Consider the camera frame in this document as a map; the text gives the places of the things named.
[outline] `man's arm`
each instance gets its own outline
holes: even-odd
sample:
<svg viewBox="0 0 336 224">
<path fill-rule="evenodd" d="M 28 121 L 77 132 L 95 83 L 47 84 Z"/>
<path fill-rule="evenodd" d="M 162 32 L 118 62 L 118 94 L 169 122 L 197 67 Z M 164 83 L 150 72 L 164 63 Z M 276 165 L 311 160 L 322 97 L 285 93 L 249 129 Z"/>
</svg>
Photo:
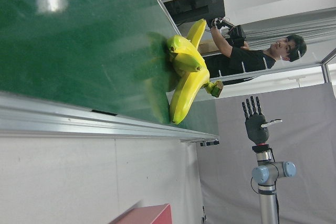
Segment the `man's arm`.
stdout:
<svg viewBox="0 0 336 224">
<path fill-rule="evenodd" d="M 219 51 L 226 57 L 231 58 L 232 46 L 226 41 L 226 39 L 223 38 L 221 32 L 216 27 L 212 27 L 210 31 L 212 39 L 214 40 L 214 43 L 218 47 Z"/>
</svg>

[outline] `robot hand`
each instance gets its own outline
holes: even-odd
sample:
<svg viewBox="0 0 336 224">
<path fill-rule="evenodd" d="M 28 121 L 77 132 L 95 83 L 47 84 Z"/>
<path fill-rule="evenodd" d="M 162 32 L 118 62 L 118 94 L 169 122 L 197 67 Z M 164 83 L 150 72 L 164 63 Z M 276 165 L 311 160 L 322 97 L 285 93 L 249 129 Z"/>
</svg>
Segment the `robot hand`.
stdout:
<svg viewBox="0 0 336 224">
<path fill-rule="evenodd" d="M 246 99 L 246 104 L 248 108 L 248 113 L 246 110 L 245 102 L 242 102 L 243 110 L 245 114 L 245 127 L 247 131 L 247 136 L 250 140 L 252 140 L 255 144 L 263 144 L 268 140 L 269 132 L 267 127 L 282 122 L 281 119 L 275 119 L 270 122 L 266 122 L 264 115 L 261 112 L 259 97 L 256 97 L 257 101 L 257 109 L 254 102 L 254 98 L 251 96 L 251 104 L 252 104 L 252 110 L 251 105 L 248 99 Z"/>
</svg>

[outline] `banana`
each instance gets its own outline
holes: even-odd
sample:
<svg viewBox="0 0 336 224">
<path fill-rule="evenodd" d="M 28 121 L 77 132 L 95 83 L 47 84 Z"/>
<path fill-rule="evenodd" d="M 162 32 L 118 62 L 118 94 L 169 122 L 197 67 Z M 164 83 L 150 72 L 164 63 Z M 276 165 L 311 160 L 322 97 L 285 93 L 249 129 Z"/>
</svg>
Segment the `banana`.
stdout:
<svg viewBox="0 0 336 224">
<path fill-rule="evenodd" d="M 195 57 L 180 53 L 173 59 L 173 67 L 175 71 L 198 72 L 202 68 L 202 65 Z"/>
<path fill-rule="evenodd" d="M 214 97 L 219 97 L 223 89 L 221 81 L 210 82 L 205 61 L 197 51 L 205 25 L 206 21 L 200 19 L 191 27 L 187 38 L 175 35 L 167 40 L 167 46 L 171 52 L 170 60 L 177 74 L 181 76 L 169 109 L 171 121 L 175 124 L 181 123 L 187 116 L 201 87 Z"/>
<path fill-rule="evenodd" d="M 209 84 L 209 71 L 202 68 L 199 72 L 186 72 L 180 79 L 170 104 L 170 118 L 179 124 L 187 116 L 199 89 Z"/>
<path fill-rule="evenodd" d="M 191 55 L 195 60 L 198 61 L 198 63 L 206 68 L 205 61 L 203 57 L 200 55 L 200 53 L 197 51 L 197 49 L 194 47 L 194 45 L 180 35 L 174 35 L 173 37 L 169 38 L 167 40 L 167 45 L 170 52 L 176 53 L 176 54 L 186 54 Z"/>
<path fill-rule="evenodd" d="M 191 44 L 193 44 L 196 49 L 198 48 L 198 45 L 203 36 L 205 26 L 206 21 L 202 18 L 195 22 L 188 32 L 187 39 L 190 40 Z"/>
</svg>

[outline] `black glove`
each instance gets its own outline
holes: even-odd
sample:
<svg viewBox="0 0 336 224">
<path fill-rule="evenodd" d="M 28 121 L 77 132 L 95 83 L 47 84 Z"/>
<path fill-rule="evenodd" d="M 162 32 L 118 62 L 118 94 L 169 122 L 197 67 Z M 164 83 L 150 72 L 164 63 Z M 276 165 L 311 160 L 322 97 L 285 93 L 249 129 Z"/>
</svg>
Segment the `black glove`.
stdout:
<svg viewBox="0 0 336 224">
<path fill-rule="evenodd" d="M 206 24 L 208 25 L 209 28 L 215 26 L 215 23 L 214 23 L 213 21 L 214 21 L 213 18 L 212 18 L 212 19 L 208 19 L 208 20 L 206 21 Z"/>
<path fill-rule="evenodd" d="M 229 29 L 235 28 L 233 24 L 231 24 L 224 18 L 208 19 L 206 21 L 206 24 L 208 25 L 209 28 L 216 27 L 217 29 L 221 29 L 222 27 L 225 26 L 227 26 Z"/>
<path fill-rule="evenodd" d="M 268 140 L 269 137 L 269 132 L 267 127 L 275 124 L 282 122 L 281 119 L 275 119 L 270 122 L 266 122 L 264 115 L 261 112 L 261 107 L 260 107 L 260 102 L 259 102 L 259 97 L 256 97 L 257 101 L 257 108 L 258 108 L 258 113 L 256 110 L 256 105 L 254 103 L 254 98 L 251 96 L 251 104 L 252 104 L 252 109 L 253 109 L 253 114 L 251 110 L 251 105 L 248 99 L 246 99 L 246 104 L 248 108 L 248 113 L 246 110 L 245 103 L 242 102 L 243 105 L 243 110 L 245 114 L 245 127 L 247 131 L 247 136 L 250 140 L 252 140 L 255 144 L 263 144 Z"/>
</svg>

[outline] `floor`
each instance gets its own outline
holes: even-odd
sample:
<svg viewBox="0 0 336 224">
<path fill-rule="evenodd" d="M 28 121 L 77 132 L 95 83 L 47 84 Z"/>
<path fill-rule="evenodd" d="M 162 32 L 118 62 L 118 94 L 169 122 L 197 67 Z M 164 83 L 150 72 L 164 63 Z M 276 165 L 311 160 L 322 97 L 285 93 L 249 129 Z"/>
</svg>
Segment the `floor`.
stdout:
<svg viewBox="0 0 336 224">
<path fill-rule="evenodd" d="M 195 144 L 2 134 L 0 163 L 0 223 L 108 224 L 164 203 L 174 224 L 203 216 Z"/>
</svg>

